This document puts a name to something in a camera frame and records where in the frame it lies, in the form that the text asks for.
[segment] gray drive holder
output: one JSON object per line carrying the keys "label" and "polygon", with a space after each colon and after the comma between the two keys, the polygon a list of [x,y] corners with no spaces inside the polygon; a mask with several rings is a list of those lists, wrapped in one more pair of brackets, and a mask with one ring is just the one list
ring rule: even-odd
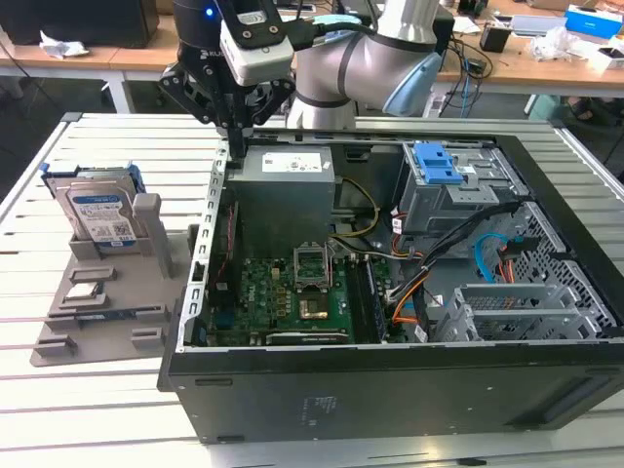
{"label": "gray drive holder", "polygon": [[186,234],[167,235],[158,194],[138,193],[133,217],[147,233],[136,251],[103,253],[93,241],[69,241],[69,259],[33,366],[162,356],[172,314],[186,283]]}

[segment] blue cable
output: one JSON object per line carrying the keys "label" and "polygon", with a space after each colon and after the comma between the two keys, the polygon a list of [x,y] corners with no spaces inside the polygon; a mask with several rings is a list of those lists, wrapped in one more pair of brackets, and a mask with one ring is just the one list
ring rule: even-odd
{"label": "blue cable", "polygon": [[468,60],[464,60],[464,66],[466,67],[466,81],[464,83],[464,91],[463,91],[463,100],[461,102],[461,113],[459,114],[459,118],[463,119],[464,110],[466,108],[466,99],[468,98],[468,90],[470,90],[470,74],[468,73]]}
{"label": "blue cable", "polygon": [[503,236],[502,234],[498,234],[497,232],[489,232],[481,236],[479,239],[477,239],[477,242],[475,242],[475,261],[477,262],[477,267],[479,268],[479,271],[481,271],[481,274],[484,275],[485,280],[488,283],[493,283],[494,279],[491,277],[491,274],[489,274],[489,270],[486,267],[486,263],[484,261],[484,253],[482,251],[482,244],[484,240],[489,239],[490,237],[495,237],[505,244],[509,242],[509,239],[507,238],[507,236]]}

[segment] power connector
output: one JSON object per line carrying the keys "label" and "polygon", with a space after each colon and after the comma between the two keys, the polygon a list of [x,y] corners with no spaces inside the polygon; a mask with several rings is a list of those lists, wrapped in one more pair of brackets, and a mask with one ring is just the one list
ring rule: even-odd
{"label": "power connector", "polygon": [[483,75],[486,71],[486,66],[488,66],[485,61],[478,58],[468,58],[466,62],[468,73],[472,75]]}

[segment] yellow wire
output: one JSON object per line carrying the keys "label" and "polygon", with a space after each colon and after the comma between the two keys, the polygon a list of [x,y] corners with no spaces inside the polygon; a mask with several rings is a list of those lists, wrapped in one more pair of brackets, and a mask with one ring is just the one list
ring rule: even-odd
{"label": "yellow wire", "polygon": [[365,227],[364,229],[360,229],[359,231],[347,232],[346,234],[331,234],[330,237],[358,237],[358,236],[362,236],[362,235],[366,234],[367,232],[373,230],[374,227],[379,222],[379,207],[374,202],[372,196],[369,194],[369,192],[366,190],[366,188],[364,188],[358,182],[356,182],[352,178],[348,178],[348,177],[343,177],[342,180],[346,180],[347,182],[352,183],[353,185],[355,185],[357,188],[360,189],[360,191],[364,194],[364,196],[369,199],[370,204],[372,205],[372,208],[374,209],[374,218],[372,219],[372,223],[369,226]]}

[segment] blue box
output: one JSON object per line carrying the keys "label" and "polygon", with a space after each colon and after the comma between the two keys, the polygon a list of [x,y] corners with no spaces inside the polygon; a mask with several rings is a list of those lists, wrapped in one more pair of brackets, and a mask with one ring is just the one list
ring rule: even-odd
{"label": "blue box", "polygon": [[622,15],[610,12],[599,12],[593,8],[570,5],[565,12],[568,31],[582,32],[592,36],[610,39],[622,27]]}

